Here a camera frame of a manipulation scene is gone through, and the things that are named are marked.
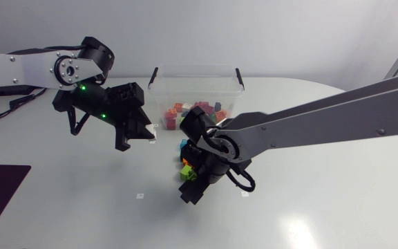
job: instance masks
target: green block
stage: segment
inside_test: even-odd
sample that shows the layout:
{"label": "green block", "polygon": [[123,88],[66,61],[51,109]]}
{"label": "green block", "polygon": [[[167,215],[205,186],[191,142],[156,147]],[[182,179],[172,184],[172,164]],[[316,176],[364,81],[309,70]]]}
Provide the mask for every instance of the green block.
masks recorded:
{"label": "green block", "polygon": [[192,171],[193,169],[190,166],[184,165],[184,167],[180,170],[180,180],[182,181],[189,180],[189,176],[191,175]]}
{"label": "green block", "polygon": [[216,113],[213,113],[209,116],[213,122],[216,122]]}
{"label": "green block", "polygon": [[194,172],[194,170],[190,171],[190,175],[188,175],[187,180],[189,181],[196,181],[198,175],[196,174],[196,172]]}

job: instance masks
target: robotic arm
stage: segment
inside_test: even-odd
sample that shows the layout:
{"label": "robotic arm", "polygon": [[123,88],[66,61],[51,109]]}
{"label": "robotic arm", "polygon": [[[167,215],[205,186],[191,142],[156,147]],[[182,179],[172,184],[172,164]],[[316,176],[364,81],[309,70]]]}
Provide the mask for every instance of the robotic arm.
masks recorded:
{"label": "robotic arm", "polygon": [[[398,77],[269,115],[242,113],[220,124],[196,107],[180,128],[189,137],[181,156],[197,174],[179,189],[186,203],[196,204],[225,174],[251,192],[255,182],[245,169],[268,149],[398,135]],[[251,186],[241,185],[231,169]]]}
{"label": "robotic arm", "polygon": [[[85,37],[80,46],[16,51],[0,55],[0,86],[58,89],[53,106],[67,112],[73,135],[95,116],[115,127],[115,147],[125,151],[130,148],[128,139],[151,140],[155,136],[146,128],[151,122],[141,107],[144,92],[136,83],[101,87],[114,61],[113,52],[93,37]],[[75,108],[85,112],[79,122]]]}

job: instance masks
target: orange block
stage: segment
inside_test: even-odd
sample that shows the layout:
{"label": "orange block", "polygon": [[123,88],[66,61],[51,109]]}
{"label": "orange block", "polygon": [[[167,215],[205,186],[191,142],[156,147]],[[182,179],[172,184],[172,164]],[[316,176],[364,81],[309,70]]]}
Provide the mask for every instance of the orange block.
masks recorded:
{"label": "orange block", "polygon": [[227,111],[226,110],[220,110],[216,113],[216,122],[220,122],[224,120],[227,117]]}
{"label": "orange block", "polygon": [[168,112],[171,113],[175,117],[178,115],[178,112],[174,108],[170,108]]}
{"label": "orange block", "polygon": [[183,105],[183,103],[175,103],[173,108],[174,108],[177,112],[182,112],[182,105]]}

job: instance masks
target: red block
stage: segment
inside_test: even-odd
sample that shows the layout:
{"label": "red block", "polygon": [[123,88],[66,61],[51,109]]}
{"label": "red block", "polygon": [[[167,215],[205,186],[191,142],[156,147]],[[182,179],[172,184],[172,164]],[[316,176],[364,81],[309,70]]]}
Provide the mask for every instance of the red block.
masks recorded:
{"label": "red block", "polygon": [[170,120],[170,119],[174,119],[174,118],[176,118],[176,114],[172,114],[172,113],[169,112],[169,111],[167,111],[167,112],[165,113],[165,119],[166,119],[166,120]]}
{"label": "red block", "polygon": [[213,114],[213,112],[214,112],[214,107],[211,107],[211,106],[202,107],[202,109],[204,110],[204,112],[206,114]]}
{"label": "red block", "polygon": [[174,108],[177,112],[182,112],[182,105],[183,105],[183,103],[175,103],[173,108]]}
{"label": "red block", "polygon": [[167,120],[167,129],[176,129],[176,120]]}
{"label": "red block", "polygon": [[208,102],[199,102],[198,106],[204,108],[204,107],[208,107],[209,104],[208,104]]}

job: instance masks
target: white wall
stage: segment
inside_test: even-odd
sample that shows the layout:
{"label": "white wall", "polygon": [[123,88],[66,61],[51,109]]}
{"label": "white wall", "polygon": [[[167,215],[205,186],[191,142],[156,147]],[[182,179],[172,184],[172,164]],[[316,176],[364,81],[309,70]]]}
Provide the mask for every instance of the white wall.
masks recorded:
{"label": "white wall", "polygon": [[116,55],[111,77],[160,63],[233,64],[353,89],[398,57],[398,0],[0,0],[0,53],[76,45],[94,36]]}

